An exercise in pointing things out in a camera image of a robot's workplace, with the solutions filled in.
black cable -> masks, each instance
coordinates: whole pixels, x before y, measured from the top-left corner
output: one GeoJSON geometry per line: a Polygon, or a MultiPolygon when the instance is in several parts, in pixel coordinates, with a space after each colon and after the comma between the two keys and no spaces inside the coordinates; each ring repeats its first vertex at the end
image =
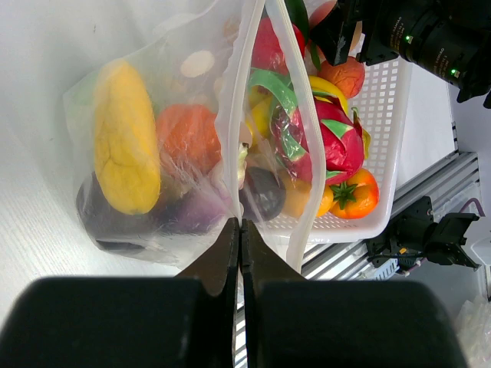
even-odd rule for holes
{"type": "Polygon", "coordinates": [[[393,258],[393,259],[412,259],[412,258],[424,258],[424,253],[418,253],[416,255],[372,255],[368,257],[368,261],[372,261],[377,258],[393,258]]]}

white table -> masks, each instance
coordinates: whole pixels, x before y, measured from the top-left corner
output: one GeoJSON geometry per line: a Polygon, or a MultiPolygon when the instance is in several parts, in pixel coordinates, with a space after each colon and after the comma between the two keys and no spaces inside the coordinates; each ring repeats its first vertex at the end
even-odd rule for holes
{"type": "MultiPolygon", "coordinates": [[[[94,66],[152,38],[165,2],[150,3],[0,0],[0,324],[37,278],[177,272],[100,251],[81,229],[61,103],[94,66]]],[[[414,68],[399,183],[453,151],[450,123],[446,85],[414,68]]]]}

camera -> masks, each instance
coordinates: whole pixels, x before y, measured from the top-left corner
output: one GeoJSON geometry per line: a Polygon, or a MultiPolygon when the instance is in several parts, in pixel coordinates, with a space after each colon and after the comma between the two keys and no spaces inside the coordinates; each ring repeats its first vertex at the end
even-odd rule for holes
{"type": "Polygon", "coordinates": [[[338,0],[311,30],[331,65],[346,62],[358,21],[365,35],[358,61],[401,56],[458,87],[459,103],[488,94],[491,109],[490,0],[338,0]]]}

plastic bag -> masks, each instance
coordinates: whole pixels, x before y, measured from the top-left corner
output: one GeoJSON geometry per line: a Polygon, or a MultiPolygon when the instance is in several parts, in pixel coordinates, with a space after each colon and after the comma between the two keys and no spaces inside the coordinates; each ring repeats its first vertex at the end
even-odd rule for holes
{"type": "Polygon", "coordinates": [[[491,366],[491,304],[486,299],[476,297],[464,303],[456,331],[469,367],[491,366]]]}
{"type": "Polygon", "coordinates": [[[239,198],[244,217],[300,271],[324,192],[325,153],[303,61],[305,38],[284,2],[265,5],[243,105],[241,141],[250,148],[239,198]]]}
{"type": "Polygon", "coordinates": [[[230,136],[234,61],[256,4],[175,3],[154,43],[87,75],[64,106],[87,233],[102,249],[183,268],[240,216],[229,191],[247,153],[230,136]]]}

orange tomato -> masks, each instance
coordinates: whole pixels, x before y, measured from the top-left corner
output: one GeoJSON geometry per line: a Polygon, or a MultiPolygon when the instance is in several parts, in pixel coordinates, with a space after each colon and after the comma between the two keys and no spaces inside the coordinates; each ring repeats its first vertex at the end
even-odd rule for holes
{"type": "Polygon", "coordinates": [[[375,209],[380,197],[377,181],[366,169],[331,188],[335,202],[330,212],[340,219],[362,219],[375,209]]]}
{"type": "Polygon", "coordinates": [[[215,118],[199,104],[175,104],[160,113],[156,121],[160,163],[168,174],[207,174],[220,161],[215,118]]]}

